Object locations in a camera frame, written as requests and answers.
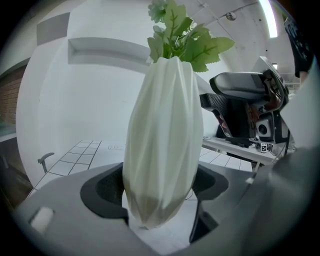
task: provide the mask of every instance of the person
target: person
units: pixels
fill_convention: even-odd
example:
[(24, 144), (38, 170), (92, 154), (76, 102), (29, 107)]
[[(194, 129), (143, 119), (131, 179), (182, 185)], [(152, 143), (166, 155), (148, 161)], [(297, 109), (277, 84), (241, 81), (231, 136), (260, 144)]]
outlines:
[(289, 37), (294, 58), (294, 75), (300, 78), (300, 85), (303, 84), (308, 76), (314, 53), (311, 51), (308, 43), (305, 41), (297, 24), (288, 17), (284, 21), (284, 28)]

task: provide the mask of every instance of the white surface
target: white surface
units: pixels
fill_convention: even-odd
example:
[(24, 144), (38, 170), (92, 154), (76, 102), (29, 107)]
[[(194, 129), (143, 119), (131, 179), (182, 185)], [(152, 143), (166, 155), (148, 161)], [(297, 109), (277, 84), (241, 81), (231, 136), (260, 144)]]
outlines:
[(59, 174), (59, 175), (68, 175), (71, 171), (74, 163), (58, 161), (51, 169), (50, 173)]
[(215, 158), (211, 164), (219, 165), (219, 166), (226, 166), (228, 161), (230, 159), (230, 156), (226, 154), (220, 154), (217, 158)]
[(203, 131), (191, 64), (160, 57), (150, 65), (134, 105), (122, 170), (131, 213), (148, 229), (170, 220), (185, 200)]
[(79, 142), (77, 145), (75, 145), (76, 147), (79, 148), (87, 148), (90, 145), (89, 142)]
[(85, 151), (84, 151), (84, 154), (86, 155), (94, 155), (96, 153), (97, 149), (96, 148), (87, 148)]
[(122, 196), (122, 207), (128, 209), (130, 229), (153, 250), (161, 255), (170, 254), (188, 247), (189, 236), (197, 211), (195, 194), (184, 201), (177, 214), (161, 227), (147, 230), (139, 226), (129, 210), (126, 192)]
[(69, 173), (69, 175), (86, 171), (86, 170), (88, 170), (88, 168), (89, 168), (89, 164), (76, 163), (73, 166), (73, 168), (72, 168), (71, 172)]
[(222, 151), (226, 151), (228, 153), (247, 158), (253, 161), (260, 162), (264, 165), (270, 165), (271, 161), (275, 158), (273, 154), (270, 152), (261, 153), (255, 147), (250, 146), (249, 148), (240, 147), (237, 145), (233, 145), (231, 142), (226, 141), (222, 138), (211, 138), (204, 139), (202, 141), (202, 145), (209, 147), (211, 149), (218, 149)]
[(89, 148), (91, 149), (97, 149), (99, 147), (99, 143), (91, 143)]
[(70, 66), (57, 95), (60, 105), (55, 107), (59, 143), (83, 137), (125, 140), (143, 79), (141, 73), (114, 66)]
[(202, 147), (200, 151), (200, 156), (203, 156), (204, 154), (209, 153), (210, 151), (210, 149)]
[(230, 157), (225, 167), (232, 168), (232, 169), (239, 169), (239, 165), (241, 164), (241, 160), (235, 157)]
[(83, 154), (76, 163), (77, 164), (90, 164), (93, 157), (94, 156), (90, 155), (90, 154)]
[(125, 148), (125, 142), (102, 141), (94, 155), (90, 168), (123, 162), (125, 158)]
[(201, 155), (199, 158), (199, 161), (205, 162), (205, 163), (211, 163), (213, 160), (215, 160), (218, 156), (220, 156), (220, 153), (215, 151), (209, 151), (208, 153)]
[(248, 161), (241, 160), (240, 169), (241, 171), (246, 171), (248, 168), (252, 168), (251, 163)]
[(74, 154), (83, 154), (86, 151), (85, 147), (73, 147), (69, 152)]
[(153, 21), (145, 0), (87, 0), (71, 12), (68, 37), (114, 38), (148, 46)]
[(61, 161), (76, 163), (80, 157), (81, 154), (66, 153), (65, 156), (61, 158)]
[(42, 186), (47, 184), (50, 181), (53, 181), (54, 179), (61, 178), (63, 176), (57, 175), (51, 172), (47, 172), (43, 178), (40, 180), (40, 182), (35, 186), (35, 189), (39, 190)]

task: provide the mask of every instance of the white wall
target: white wall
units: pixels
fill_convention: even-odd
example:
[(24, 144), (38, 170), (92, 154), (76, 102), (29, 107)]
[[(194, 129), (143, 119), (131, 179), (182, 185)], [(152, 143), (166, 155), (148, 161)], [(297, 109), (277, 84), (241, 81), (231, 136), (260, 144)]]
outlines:
[(45, 1), (36, 8), (37, 14), (27, 23), (21, 21), (7, 39), (0, 53), (0, 75), (14, 65), (29, 59), (37, 47), (37, 24), (61, 1)]
[(40, 148), (38, 109), (40, 93), (48, 69), (65, 38), (38, 46), (25, 69), (16, 109), (16, 135), (20, 157), (26, 174), (33, 186), (42, 178), (44, 170), (37, 159), (45, 153)]
[[(87, 0), (65, 4), (47, 17), (70, 12), (67, 37), (38, 46), (23, 77), (17, 106), (17, 137), (26, 173), (35, 186), (44, 174), (37, 159), (46, 153), (50, 168), (80, 140), (125, 140), (144, 74), (120, 67), (69, 64), (68, 39), (114, 38), (148, 46), (153, 22), (148, 0)], [(199, 75), (207, 82), (229, 66), (222, 60)], [(204, 134), (217, 121), (203, 109)]]

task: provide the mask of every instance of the cable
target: cable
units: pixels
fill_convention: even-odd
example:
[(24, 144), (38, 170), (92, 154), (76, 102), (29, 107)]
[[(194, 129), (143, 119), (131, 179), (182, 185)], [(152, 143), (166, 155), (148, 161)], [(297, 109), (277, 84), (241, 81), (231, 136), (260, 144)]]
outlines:
[(286, 155), (287, 152), (288, 152), (289, 141), (290, 141), (290, 131), (289, 131), (289, 129), (288, 129), (288, 140), (287, 140), (286, 145), (285, 145), (284, 155)]
[(284, 144), (279, 154), (276, 155), (276, 157), (271, 161), (273, 164), (275, 163), (275, 160), (281, 155), (282, 151), (284, 151), (287, 144)]
[(192, 192), (192, 194), (187, 199), (184, 199), (184, 201), (188, 200), (189, 198), (191, 198), (194, 195), (194, 191), (191, 190), (191, 192)]

